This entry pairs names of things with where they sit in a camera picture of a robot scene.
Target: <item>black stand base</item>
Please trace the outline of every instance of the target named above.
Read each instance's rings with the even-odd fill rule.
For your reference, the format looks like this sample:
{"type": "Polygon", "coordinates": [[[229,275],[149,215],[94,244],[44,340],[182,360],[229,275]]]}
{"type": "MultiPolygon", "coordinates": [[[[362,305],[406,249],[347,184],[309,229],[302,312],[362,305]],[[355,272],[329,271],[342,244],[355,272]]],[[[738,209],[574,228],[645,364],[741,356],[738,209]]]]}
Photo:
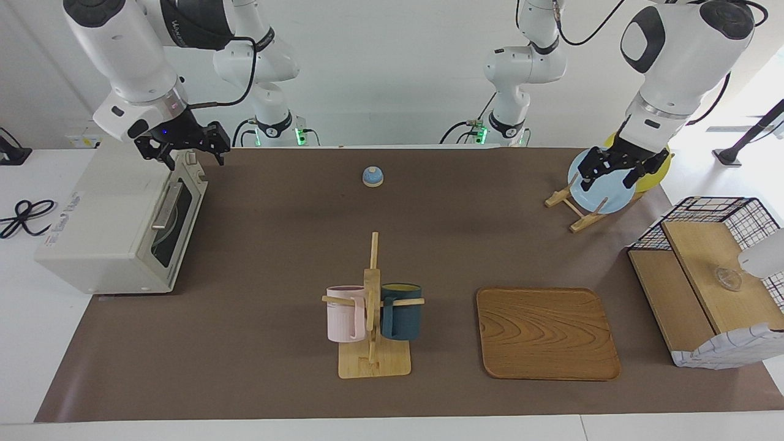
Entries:
{"type": "Polygon", "coordinates": [[[736,159],[735,161],[728,161],[727,159],[722,158],[721,157],[721,152],[722,151],[724,151],[724,150],[714,150],[713,151],[713,156],[716,156],[716,159],[718,159],[719,162],[721,162],[722,164],[724,164],[727,167],[740,167],[740,166],[743,165],[738,159],[736,159]]]}
{"type": "Polygon", "coordinates": [[[27,161],[27,158],[30,157],[30,153],[33,152],[32,148],[19,148],[18,151],[22,152],[22,155],[17,159],[0,159],[0,166],[21,166],[27,161]]]}

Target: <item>mug handle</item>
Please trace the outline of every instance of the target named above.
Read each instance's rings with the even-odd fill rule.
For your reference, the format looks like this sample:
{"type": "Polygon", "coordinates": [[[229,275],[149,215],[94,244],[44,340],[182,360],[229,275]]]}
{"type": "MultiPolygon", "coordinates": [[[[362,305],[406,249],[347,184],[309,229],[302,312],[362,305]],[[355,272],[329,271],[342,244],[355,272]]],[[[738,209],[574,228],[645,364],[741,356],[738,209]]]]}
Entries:
{"type": "Polygon", "coordinates": [[[393,310],[394,310],[394,299],[392,297],[387,297],[384,299],[384,329],[390,330],[389,334],[390,337],[395,337],[394,333],[394,320],[393,320],[393,310]]]}
{"type": "Polygon", "coordinates": [[[365,330],[365,300],[354,297],[354,332],[351,333],[351,340],[357,339],[357,330],[360,328],[365,330]]]}

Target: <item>white wall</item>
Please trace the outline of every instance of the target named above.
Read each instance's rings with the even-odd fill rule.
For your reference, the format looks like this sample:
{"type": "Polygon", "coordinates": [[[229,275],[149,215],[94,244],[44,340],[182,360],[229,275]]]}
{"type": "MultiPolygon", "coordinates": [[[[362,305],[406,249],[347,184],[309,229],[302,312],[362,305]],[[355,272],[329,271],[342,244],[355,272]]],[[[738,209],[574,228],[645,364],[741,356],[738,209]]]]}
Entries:
{"type": "MultiPolygon", "coordinates": [[[[616,2],[569,2],[564,31],[571,39],[583,38],[616,2]]],[[[784,44],[778,32],[784,4],[763,3],[772,19],[758,30],[735,69],[728,98],[784,44]]],[[[526,44],[514,27],[514,0],[263,4],[278,36],[294,45],[302,64],[302,74],[282,85],[289,103],[325,144],[437,142],[452,123],[475,118],[492,94],[482,72],[487,54],[526,44]]],[[[591,43],[567,48],[565,78],[528,88],[532,144],[594,144],[617,129],[643,79],[623,61],[619,40],[630,18],[650,4],[628,0],[591,43]]],[[[0,0],[0,6],[0,123],[25,144],[53,147],[66,126],[85,118],[85,106],[94,108],[103,100],[107,82],[67,29],[61,0],[0,0]],[[21,20],[10,16],[10,9],[21,20]],[[24,37],[19,27],[28,28],[34,38],[24,37]],[[6,60],[9,53],[13,63],[6,60]],[[47,65],[47,57],[56,66],[47,65]]],[[[192,100],[230,100],[240,94],[215,75],[211,53],[178,48],[166,52],[187,79],[192,100]]],[[[217,118],[229,132],[251,115],[248,105],[197,112],[202,123],[217,118]]]]}

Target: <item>yellow plate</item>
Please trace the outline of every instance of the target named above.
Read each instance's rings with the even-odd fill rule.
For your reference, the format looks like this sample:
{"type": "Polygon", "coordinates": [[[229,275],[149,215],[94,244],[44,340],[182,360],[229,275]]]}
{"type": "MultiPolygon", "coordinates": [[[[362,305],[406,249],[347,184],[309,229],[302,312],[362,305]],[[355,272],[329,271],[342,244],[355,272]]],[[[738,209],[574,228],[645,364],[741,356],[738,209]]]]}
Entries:
{"type": "MultiPolygon", "coordinates": [[[[616,133],[613,133],[609,138],[607,138],[607,140],[604,142],[605,147],[612,147],[612,141],[615,139],[615,135],[616,133]]],[[[667,145],[666,149],[667,151],[670,151],[670,146],[667,145]]],[[[658,172],[647,174],[637,182],[637,193],[645,193],[651,188],[662,183],[664,177],[667,176],[667,173],[670,171],[670,165],[672,164],[673,156],[674,155],[670,153],[670,156],[667,156],[667,159],[665,159],[664,163],[662,164],[662,168],[660,168],[658,172]]]]}

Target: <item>small round blue object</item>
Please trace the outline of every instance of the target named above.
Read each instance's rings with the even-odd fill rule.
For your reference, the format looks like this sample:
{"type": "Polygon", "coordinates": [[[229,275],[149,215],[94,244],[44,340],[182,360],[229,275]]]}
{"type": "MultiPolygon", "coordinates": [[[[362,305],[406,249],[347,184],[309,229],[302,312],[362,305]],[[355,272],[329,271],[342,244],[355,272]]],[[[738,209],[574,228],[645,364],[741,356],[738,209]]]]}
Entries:
{"type": "Polygon", "coordinates": [[[363,172],[362,182],[370,188],[378,187],[384,183],[384,173],[380,168],[370,166],[363,172]]]}

